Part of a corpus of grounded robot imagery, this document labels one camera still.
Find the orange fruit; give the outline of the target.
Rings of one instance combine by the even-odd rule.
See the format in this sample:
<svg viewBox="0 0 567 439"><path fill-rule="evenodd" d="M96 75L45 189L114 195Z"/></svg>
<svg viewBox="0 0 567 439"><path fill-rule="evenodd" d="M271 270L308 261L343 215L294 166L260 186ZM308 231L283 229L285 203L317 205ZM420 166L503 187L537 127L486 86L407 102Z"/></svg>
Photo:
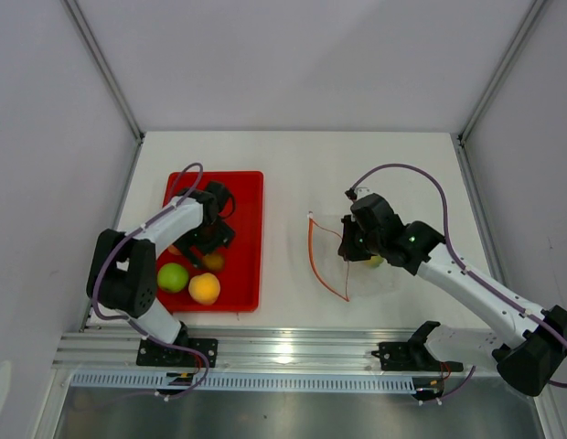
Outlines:
<svg viewBox="0 0 567 439"><path fill-rule="evenodd" d="M219 298L220 282L213 273L203 273L194 276L188 284L190 297L201 305L213 305Z"/></svg>

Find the aluminium frame post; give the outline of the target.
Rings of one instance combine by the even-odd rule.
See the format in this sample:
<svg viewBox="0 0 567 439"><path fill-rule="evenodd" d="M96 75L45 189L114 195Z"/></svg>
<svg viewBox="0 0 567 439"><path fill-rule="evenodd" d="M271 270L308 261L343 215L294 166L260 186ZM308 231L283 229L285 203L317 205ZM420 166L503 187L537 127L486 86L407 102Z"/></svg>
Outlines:
<svg viewBox="0 0 567 439"><path fill-rule="evenodd" d="M87 50L89 58L98 71L106 89L111 94L112 100L118 108L133 138L141 143L144 139L144 131L137 122L134 112L127 101L123 90L116 79L110 63L96 38L88 18L85 16L79 1L62 0L61 5L66 11L71 24L76 29L80 41Z"/></svg>
<svg viewBox="0 0 567 439"><path fill-rule="evenodd" d="M499 90L519 60L522 51L528 45L532 34L550 5L551 1L549 0L530 1L527 12L520 19L516 30L488 79L487 85L482 90L478 101L457 136L458 142L462 147L466 146L472 133L486 115L492 102L496 99Z"/></svg>

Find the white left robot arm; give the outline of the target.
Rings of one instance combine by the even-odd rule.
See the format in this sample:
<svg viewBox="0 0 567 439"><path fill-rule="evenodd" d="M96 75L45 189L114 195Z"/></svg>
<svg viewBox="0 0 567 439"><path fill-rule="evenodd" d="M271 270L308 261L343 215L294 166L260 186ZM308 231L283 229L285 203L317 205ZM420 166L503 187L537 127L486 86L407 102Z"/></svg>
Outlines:
<svg viewBox="0 0 567 439"><path fill-rule="evenodd" d="M201 190L180 190L132 232L101 232L86 287L93 310L99 313L104 306L117 311L117 319L158 344L157 355L166 364L182 364L189 354L187 327L156 298L157 258L174 245L200 268L203 256L234 240L235 232L222 215L225 207L234 204L227 187L211 181Z"/></svg>

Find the left aluminium frame post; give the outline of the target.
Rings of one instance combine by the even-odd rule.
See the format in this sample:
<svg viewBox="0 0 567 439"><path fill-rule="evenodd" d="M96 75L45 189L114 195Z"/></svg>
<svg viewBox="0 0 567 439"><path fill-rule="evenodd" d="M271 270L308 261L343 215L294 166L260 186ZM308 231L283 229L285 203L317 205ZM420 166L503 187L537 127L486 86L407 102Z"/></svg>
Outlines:
<svg viewBox="0 0 567 439"><path fill-rule="evenodd" d="M111 94L112 100L118 108L133 138L141 143L144 139L144 131L137 122L134 112L127 101L123 90L116 79L110 63L96 38L88 18L85 16L79 1L62 0L61 5L66 11L71 24L76 29L80 41L87 50L89 58L98 71L106 89Z"/></svg>

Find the red plastic tray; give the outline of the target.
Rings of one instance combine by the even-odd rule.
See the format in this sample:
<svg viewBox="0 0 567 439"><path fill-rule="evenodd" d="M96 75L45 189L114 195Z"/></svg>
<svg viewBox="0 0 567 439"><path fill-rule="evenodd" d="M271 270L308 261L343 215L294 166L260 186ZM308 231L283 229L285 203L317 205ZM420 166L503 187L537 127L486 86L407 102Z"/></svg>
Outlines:
<svg viewBox="0 0 567 439"><path fill-rule="evenodd" d="M259 306L262 272L262 223L263 223L263 173L260 171L207 172L197 185L202 190L211 180L223 183L236 202L235 212L226 219L236 236L228 248L220 247L214 252L225 258L224 269L219 273L195 268L182 254L163 251L157 259L157 267L167 263L178 263L185 267L190 277L203 273L215 274L220 282L220 294L213 305L195 302L185 288L177 294L161 289L159 301L172 313L252 312Z"/></svg>

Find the green apple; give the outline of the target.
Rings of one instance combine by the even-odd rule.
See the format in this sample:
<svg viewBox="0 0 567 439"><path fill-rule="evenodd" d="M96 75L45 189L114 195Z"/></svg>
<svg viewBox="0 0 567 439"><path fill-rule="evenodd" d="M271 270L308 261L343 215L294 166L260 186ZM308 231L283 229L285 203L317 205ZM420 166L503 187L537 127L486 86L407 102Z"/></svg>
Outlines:
<svg viewBox="0 0 567 439"><path fill-rule="evenodd" d="M156 280L159 289L169 294L177 294L187 287L189 273L182 265L171 262L159 268Z"/></svg>

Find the pink peach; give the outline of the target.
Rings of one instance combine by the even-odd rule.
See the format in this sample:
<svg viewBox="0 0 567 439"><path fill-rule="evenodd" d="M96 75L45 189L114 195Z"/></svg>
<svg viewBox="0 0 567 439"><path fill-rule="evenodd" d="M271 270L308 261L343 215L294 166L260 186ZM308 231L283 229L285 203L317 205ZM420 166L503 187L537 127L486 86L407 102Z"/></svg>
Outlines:
<svg viewBox="0 0 567 439"><path fill-rule="evenodd" d="M180 256L182 252L174 245L170 245L167 250L174 255Z"/></svg>

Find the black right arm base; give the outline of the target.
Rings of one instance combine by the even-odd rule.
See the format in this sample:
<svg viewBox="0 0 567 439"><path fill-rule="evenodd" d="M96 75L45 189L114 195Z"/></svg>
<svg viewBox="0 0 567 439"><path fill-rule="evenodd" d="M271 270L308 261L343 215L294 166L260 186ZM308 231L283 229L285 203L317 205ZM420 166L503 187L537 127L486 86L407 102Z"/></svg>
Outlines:
<svg viewBox="0 0 567 439"><path fill-rule="evenodd" d="M405 342L380 342L371 356L379 360L383 371L439 372L443 363L429 353L424 343L440 325L426 321Z"/></svg>

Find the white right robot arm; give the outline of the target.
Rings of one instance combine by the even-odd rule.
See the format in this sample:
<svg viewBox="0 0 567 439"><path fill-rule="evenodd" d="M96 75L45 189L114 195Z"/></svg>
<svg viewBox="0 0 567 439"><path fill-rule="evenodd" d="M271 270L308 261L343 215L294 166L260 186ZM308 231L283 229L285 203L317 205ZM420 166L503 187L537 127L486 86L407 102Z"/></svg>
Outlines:
<svg viewBox="0 0 567 439"><path fill-rule="evenodd" d="M567 311L545 309L473 266L422 221L405 224L388 201L368 189L350 189L350 212L341 220L338 255L347 262L373 256L432 284L478 316L486 330L426 322L410 338L408 356L419 369L438 361L493 369L513 389L538 396L567 357Z"/></svg>

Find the brown kiwi fruit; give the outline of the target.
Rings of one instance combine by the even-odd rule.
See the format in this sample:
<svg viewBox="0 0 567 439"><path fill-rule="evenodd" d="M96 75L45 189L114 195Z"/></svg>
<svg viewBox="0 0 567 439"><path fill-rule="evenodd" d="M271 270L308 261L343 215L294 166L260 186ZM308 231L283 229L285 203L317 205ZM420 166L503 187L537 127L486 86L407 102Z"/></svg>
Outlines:
<svg viewBox="0 0 567 439"><path fill-rule="evenodd" d="M225 258L222 254L218 252L213 252L204 255L202 258L202 262L204 267L213 273L221 272L225 266Z"/></svg>

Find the yellow green mango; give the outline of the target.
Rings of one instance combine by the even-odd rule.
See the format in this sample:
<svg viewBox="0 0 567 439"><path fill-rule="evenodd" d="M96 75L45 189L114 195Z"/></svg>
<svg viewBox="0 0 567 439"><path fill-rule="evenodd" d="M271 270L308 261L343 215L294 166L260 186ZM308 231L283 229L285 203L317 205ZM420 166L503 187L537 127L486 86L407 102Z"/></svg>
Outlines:
<svg viewBox="0 0 567 439"><path fill-rule="evenodd" d="M377 268L384 262L384 259L381 256L375 255L372 256L370 259L365 261L363 264L368 266L369 268Z"/></svg>

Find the right aluminium frame post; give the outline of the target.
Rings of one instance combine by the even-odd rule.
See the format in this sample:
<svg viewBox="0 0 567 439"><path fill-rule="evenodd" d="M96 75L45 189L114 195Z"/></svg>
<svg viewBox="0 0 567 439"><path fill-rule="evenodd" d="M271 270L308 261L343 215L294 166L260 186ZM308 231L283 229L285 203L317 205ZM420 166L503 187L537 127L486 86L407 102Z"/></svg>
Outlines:
<svg viewBox="0 0 567 439"><path fill-rule="evenodd" d="M499 90L519 60L522 51L528 45L532 34L550 5L551 1L549 0L530 1L527 12L520 19L516 30L488 79L487 85L482 90L478 101L457 136L458 142L462 147L466 146L472 133L486 115L492 102L496 99Z"/></svg>

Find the aluminium front rail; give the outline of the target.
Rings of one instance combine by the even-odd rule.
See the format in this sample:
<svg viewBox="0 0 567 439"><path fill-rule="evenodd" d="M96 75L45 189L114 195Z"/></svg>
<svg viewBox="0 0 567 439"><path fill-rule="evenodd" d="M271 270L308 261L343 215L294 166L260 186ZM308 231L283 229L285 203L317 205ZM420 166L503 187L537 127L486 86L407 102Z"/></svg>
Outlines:
<svg viewBox="0 0 567 439"><path fill-rule="evenodd" d="M215 338L213 372L365 375L380 372L370 352L380 342L407 340L411 329L190 327L194 338ZM139 366L141 336L127 325L93 325L61 336L54 369L194 371L177 364Z"/></svg>

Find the clear zip top bag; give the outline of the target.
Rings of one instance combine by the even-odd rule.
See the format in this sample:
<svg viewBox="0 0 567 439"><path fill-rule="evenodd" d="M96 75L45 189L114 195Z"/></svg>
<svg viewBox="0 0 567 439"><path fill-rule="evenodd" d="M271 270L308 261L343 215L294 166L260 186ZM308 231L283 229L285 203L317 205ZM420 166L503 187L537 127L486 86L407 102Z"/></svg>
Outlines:
<svg viewBox="0 0 567 439"><path fill-rule="evenodd" d="M346 262L337 254L342 238L340 217L311 209L305 215L303 247L307 271L316 288L345 303L398 292L402 280L384 262L369 268L362 262Z"/></svg>

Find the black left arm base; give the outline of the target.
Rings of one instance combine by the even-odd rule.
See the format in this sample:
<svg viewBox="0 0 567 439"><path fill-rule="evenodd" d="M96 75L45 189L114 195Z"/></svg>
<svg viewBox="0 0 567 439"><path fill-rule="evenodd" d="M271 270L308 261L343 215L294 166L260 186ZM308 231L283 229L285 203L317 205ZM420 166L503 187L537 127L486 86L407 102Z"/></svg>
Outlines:
<svg viewBox="0 0 567 439"><path fill-rule="evenodd" d="M215 338L191 338L187 347L204 354L211 368L215 367L218 356L219 341ZM142 340L136 357L136 365L142 367L184 367L202 368L204 361L191 353L183 350L166 348L152 342Z"/></svg>

